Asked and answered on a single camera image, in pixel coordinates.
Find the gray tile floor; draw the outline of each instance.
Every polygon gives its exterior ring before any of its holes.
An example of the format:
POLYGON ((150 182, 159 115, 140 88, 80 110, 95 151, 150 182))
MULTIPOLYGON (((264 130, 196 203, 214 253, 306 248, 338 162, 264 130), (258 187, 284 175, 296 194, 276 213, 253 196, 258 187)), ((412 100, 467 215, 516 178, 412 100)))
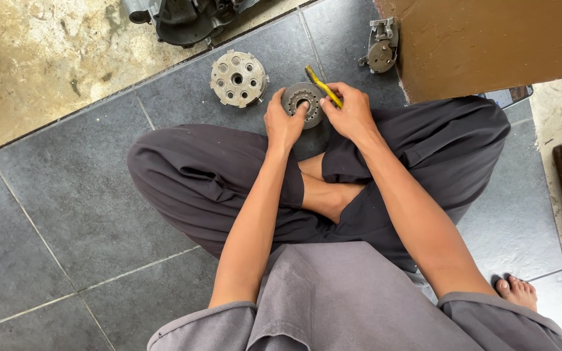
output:
MULTIPOLYGON (((356 63, 377 17, 369 0, 320 0, 1 149, 0 350, 141 350, 164 323, 205 308, 217 261, 136 193, 129 144, 182 123, 263 133, 265 104, 223 106, 208 88, 211 62, 229 49, 266 67, 266 100, 306 80, 311 64, 376 108, 404 105, 395 71, 356 63)), ((533 279, 540 312, 562 326, 562 256, 535 126, 527 102, 507 112, 503 155, 459 227, 484 274, 533 279)), ((303 133, 299 157, 322 152, 330 128, 303 133)))

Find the clutch hub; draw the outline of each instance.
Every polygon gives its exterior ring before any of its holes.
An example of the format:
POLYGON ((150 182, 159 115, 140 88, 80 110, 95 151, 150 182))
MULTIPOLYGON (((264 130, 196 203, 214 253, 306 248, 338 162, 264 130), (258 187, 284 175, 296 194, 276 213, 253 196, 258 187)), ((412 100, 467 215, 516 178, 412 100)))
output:
POLYGON ((296 108, 303 102, 309 103, 309 109, 305 116, 305 126, 303 129, 313 128, 322 121, 323 116, 326 116, 322 108, 320 108, 320 99, 325 97, 325 94, 315 84, 308 82, 300 82, 287 88, 281 97, 281 106, 285 108, 285 113, 288 116, 294 116, 296 108))
POLYGON ((212 63, 209 86, 225 105, 239 108, 256 102, 261 104, 270 78, 252 54, 229 50, 212 63))

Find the gray shirt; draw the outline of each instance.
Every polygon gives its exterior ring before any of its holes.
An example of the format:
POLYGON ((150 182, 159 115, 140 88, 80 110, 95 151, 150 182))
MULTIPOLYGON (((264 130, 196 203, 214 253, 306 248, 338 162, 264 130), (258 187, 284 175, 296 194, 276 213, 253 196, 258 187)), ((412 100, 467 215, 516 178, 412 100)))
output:
POLYGON ((529 308, 452 292, 433 305, 364 242, 285 245, 257 305, 238 301, 164 325, 163 350, 562 350, 562 330, 529 308))

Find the dark gray pants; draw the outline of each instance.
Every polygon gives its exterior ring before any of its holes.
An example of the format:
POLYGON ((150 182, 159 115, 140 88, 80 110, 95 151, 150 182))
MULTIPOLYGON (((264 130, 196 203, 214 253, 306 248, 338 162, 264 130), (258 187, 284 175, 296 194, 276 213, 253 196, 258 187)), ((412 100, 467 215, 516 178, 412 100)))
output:
MULTIPOLYGON (((475 96, 373 110, 379 131, 411 175, 457 223, 483 192, 510 124, 492 101, 475 96)), ((220 257, 259 172, 267 138, 206 124, 148 132, 129 149, 136 188, 175 228, 220 257)), ((398 267, 416 271, 387 215, 361 153, 332 132, 322 160, 327 182, 367 184, 338 225, 301 209, 303 181, 290 154, 272 249, 283 243, 365 241, 398 267)))

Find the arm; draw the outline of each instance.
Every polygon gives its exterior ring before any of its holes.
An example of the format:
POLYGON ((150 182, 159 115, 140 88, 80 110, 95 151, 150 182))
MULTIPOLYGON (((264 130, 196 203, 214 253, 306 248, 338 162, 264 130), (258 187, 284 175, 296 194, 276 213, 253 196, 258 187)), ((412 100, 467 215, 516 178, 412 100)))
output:
POLYGON ((268 150, 253 188, 229 231, 209 308, 233 301, 257 301, 272 246, 287 159, 301 135, 307 113, 307 106, 301 106, 294 116, 287 116, 281 107, 284 91, 274 94, 263 116, 268 150))
POLYGON ((454 291, 497 295, 478 270, 455 224, 381 137, 368 96, 344 83, 329 86, 344 98, 344 107, 338 110, 324 100, 324 112, 362 153, 400 240, 437 297, 454 291))

